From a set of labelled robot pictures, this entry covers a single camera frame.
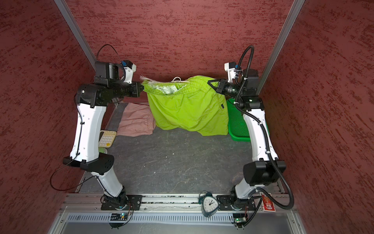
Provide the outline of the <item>lime green shorts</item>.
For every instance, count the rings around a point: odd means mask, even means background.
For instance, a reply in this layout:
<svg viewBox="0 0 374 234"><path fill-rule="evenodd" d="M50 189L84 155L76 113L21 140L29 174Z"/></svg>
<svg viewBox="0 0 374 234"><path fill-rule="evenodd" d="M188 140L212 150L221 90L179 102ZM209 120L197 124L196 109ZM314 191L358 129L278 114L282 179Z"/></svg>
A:
<svg viewBox="0 0 374 234"><path fill-rule="evenodd" d="M203 136L228 134L228 106L225 96L216 93L206 76L183 81L158 82L142 76L142 85L157 127L181 128Z"/></svg>

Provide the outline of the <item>pink shorts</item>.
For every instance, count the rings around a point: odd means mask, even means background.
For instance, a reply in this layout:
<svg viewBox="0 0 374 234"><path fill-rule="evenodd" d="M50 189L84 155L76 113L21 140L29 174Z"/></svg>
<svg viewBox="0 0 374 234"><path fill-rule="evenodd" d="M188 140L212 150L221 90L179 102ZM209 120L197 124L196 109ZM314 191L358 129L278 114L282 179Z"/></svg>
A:
<svg viewBox="0 0 374 234"><path fill-rule="evenodd" d="M138 137L152 135L155 119L148 103L128 103L117 129L118 136Z"/></svg>

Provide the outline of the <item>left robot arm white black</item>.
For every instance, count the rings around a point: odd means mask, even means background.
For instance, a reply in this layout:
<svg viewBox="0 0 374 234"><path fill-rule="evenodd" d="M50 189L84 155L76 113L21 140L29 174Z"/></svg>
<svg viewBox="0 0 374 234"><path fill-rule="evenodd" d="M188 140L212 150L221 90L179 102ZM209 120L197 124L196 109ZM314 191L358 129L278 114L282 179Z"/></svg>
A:
<svg viewBox="0 0 374 234"><path fill-rule="evenodd" d="M75 141L63 164L90 172L104 190L105 201L123 207L126 192L114 169L114 156L99 151L99 137L104 114L115 98L137 98L144 87L132 80L136 65L129 60L120 64L95 62L92 84L83 84L76 94L78 123Z"/></svg>

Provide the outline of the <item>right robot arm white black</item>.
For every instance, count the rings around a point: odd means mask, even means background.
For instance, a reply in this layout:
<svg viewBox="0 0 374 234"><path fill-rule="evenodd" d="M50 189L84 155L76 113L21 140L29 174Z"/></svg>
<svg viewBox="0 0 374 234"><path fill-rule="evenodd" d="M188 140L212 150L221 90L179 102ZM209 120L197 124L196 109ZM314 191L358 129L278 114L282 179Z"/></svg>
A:
<svg viewBox="0 0 374 234"><path fill-rule="evenodd" d="M252 162L243 167L243 179L233 190L235 199L242 201L258 191L264 192L265 186L277 180L286 182L283 175L286 164L279 160L274 150L267 129L264 103L256 94L258 71L247 70L241 84L234 83L238 69L227 68L226 71L227 79L208 81L208 84L216 93L234 98L233 104L243 115L248 128Z"/></svg>

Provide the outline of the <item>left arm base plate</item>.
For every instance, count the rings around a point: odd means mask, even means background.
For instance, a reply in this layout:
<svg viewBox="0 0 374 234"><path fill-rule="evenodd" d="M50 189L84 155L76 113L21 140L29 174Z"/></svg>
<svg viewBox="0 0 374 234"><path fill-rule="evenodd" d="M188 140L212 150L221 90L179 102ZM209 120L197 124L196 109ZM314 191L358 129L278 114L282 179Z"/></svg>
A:
<svg viewBox="0 0 374 234"><path fill-rule="evenodd" d="M118 203L115 198L103 195L100 199L101 210L103 211L124 211L132 210L138 211L142 202L142 195L126 195L124 201Z"/></svg>

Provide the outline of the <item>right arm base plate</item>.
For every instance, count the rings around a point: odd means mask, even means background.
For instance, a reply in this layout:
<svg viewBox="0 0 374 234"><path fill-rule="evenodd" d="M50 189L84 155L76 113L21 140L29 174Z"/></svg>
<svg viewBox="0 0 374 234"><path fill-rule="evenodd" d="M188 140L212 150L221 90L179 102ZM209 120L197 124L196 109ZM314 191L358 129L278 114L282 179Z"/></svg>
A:
<svg viewBox="0 0 374 234"><path fill-rule="evenodd" d="M237 199L229 195L218 195L219 211L254 211L255 202L252 199Z"/></svg>

